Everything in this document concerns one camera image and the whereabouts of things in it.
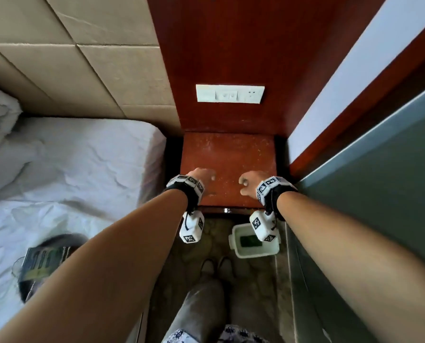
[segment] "mattress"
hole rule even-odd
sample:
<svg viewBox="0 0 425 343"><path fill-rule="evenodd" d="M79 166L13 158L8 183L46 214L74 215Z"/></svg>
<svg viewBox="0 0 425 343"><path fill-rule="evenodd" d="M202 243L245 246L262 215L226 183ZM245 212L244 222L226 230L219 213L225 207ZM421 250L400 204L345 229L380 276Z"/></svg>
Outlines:
<svg viewBox="0 0 425 343"><path fill-rule="evenodd" d="M38 150L0 190L0 328L22 307L15 261L51 236L91 238L159 193L166 142L131 120L26 118L12 134Z"/></svg>

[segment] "forearm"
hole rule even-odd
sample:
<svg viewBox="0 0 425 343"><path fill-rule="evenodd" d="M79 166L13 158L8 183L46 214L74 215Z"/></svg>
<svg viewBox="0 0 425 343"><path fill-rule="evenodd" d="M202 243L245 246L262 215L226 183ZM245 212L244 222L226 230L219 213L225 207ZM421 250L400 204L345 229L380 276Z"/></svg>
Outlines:
<svg viewBox="0 0 425 343"><path fill-rule="evenodd" d="M125 341L186 207L186 195L169 190L85 243L0 331L0 343Z"/></svg>
<svg viewBox="0 0 425 343"><path fill-rule="evenodd" d="M383 342L425 339L425 265L360 222L296 192L278 210L339 294Z"/></svg>

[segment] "wall outlet plate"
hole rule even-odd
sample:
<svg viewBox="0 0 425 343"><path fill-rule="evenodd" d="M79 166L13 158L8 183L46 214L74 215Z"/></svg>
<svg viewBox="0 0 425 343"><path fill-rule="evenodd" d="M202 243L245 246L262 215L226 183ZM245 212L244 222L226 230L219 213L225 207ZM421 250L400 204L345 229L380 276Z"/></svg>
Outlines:
<svg viewBox="0 0 425 343"><path fill-rule="evenodd" d="M197 84L198 102L260 103L264 86L224 86Z"/></svg>

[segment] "wristband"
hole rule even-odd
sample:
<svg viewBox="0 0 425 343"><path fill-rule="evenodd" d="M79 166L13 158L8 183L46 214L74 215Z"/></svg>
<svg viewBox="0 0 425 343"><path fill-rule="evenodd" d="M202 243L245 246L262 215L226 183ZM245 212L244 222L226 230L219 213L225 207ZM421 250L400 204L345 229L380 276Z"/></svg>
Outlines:
<svg viewBox="0 0 425 343"><path fill-rule="evenodd" d="M285 221L277 208L277 199L283 192L287 191L298 192L297 188L286 179L282 177L270 177L261 181L257 186L256 196L259 202L265 207L266 212L274 212L279 220Z"/></svg>
<svg viewBox="0 0 425 343"><path fill-rule="evenodd" d="M171 189L178 189L186 194L187 213L189 214L192 214L193 211L197 209L204 193L204 185L201 180L184 175L177 175L172 178L166 185L164 191Z"/></svg>

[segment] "leg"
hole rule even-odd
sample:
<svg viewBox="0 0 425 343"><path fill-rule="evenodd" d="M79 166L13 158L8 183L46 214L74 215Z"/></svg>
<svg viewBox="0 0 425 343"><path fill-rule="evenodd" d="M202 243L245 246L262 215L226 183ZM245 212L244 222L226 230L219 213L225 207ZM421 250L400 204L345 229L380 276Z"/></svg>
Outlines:
<svg viewBox="0 0 425 343"><path fill-rule="evenodd" d="M225 326L227 313L222 284L213 278L213 274L214 264L206 260L200 281L187 294L164 341L178 329L185 330L199 343L217 341Z"/></svg>
<svg viewBox="0 0 425 343"><path fill-rule="evenodd" d="M270 343L284 343L276 324L250 293L245 280L237 281L234 277L230 259L221 260L218 274L221 279L232 284L229 304L230 323L253 332Z"/></svg>

